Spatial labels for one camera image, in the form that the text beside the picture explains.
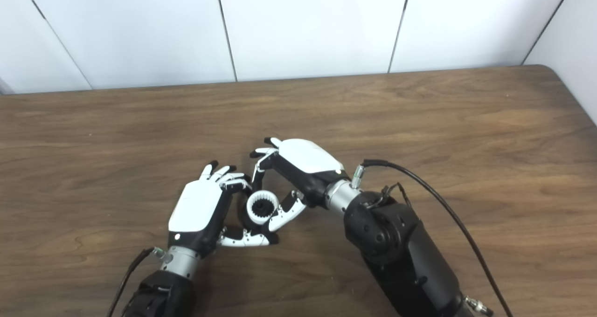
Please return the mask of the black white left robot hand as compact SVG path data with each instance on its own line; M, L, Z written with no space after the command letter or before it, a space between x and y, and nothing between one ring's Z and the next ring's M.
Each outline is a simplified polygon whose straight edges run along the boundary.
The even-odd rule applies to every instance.
M258 228L226 228L224 221L233 196L253 194L248 176L233 165L218 168L214 160L198 179L183 188L168 222L168 253L205 258L220 247L245 248L277 245L278 235Z

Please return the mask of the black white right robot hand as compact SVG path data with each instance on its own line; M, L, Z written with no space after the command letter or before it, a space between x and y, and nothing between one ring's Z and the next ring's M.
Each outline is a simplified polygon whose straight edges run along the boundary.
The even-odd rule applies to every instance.
M306 208L320 207L343 211L358 190L350 190L351 179L341 162L316 143L303 139L279 140L267 137L267 148L257 148L250 158L257 158L252 189L262 189L267 170L275 170L294 186L273 215L262 224L263 232L276 232Z

